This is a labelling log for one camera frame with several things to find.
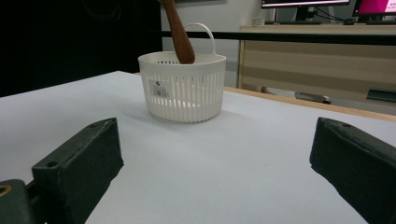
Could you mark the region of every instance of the black curtain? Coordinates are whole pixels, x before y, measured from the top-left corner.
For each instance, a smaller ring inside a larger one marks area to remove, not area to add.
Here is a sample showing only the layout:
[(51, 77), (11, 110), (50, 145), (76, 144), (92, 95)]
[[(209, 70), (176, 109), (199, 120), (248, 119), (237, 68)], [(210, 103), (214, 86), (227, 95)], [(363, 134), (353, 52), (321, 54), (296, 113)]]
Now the black curtain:
[(117, 70), (138, 72), (138, 56), (162, 50), (156, 0), (0, 5), (0, 96)]

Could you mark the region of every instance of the white table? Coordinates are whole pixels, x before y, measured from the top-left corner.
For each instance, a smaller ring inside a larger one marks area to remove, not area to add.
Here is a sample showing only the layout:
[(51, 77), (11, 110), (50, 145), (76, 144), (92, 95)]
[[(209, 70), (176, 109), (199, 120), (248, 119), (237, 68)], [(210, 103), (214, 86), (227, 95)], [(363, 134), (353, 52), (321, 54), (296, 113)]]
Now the white table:
[(85, 126), (116, 117), (125, 165), (87, 223), (365, 223), (309, 154), (318, 117), (396, 146), (396, 122), (224, 92), (206, 122), (156, 119), (140, 76), (115, 72), (0, 98), (0, 180), (31, 167)]

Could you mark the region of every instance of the wall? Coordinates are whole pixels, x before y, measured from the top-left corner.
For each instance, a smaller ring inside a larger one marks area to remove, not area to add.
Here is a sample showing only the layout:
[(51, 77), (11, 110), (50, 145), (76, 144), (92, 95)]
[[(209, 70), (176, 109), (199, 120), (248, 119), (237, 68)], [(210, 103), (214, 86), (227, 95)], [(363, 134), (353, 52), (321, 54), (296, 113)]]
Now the wall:
[[(334, 15), (344, 19), (351, 18), (355, 0), (348, 7), (333, 7)], [(178, 0), (177, 12), (183, 24), (200, 22), (217, 32), (239, 32), (241, 25), (250, 24), (252, 17), (264, 17), (270, 20), (273, 10), (261, 10), (260, 0)], [(278, 11), (279, 20), (291, 20), (295, 9)], [(162, 7), (162, 28), (169, 31), (166, 13)], [(196, 53), (211, 52), (210, 42), (205, 39), (193, 39), (191, 43)], [(225, 85), (236, 87), (238, 73), (239, 42), (237, 40), (216, 40), (217, 52), (227, 57)], [(163, 50), (174, 50), (172, 39), (163, 38)]]

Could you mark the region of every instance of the wooden stick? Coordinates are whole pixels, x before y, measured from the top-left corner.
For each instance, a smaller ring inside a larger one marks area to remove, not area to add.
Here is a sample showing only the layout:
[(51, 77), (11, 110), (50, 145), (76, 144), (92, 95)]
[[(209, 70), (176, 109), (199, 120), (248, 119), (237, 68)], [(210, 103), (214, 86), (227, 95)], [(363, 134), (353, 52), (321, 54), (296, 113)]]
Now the wooden stick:
[(194, 50), (177, 14), (175, 0), (160, 0), (160, 2), (163, 4), (168, 17), (178, 61), (180, 63), (194, 63)]

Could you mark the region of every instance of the pink screen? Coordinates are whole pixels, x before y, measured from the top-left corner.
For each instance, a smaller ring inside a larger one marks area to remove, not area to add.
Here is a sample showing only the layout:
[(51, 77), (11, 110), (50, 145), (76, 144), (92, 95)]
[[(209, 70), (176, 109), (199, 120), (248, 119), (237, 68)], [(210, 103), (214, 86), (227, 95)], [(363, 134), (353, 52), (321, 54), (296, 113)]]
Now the pink screen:
[(385, 12), (388, 0), (362, 0), (359, 13)]

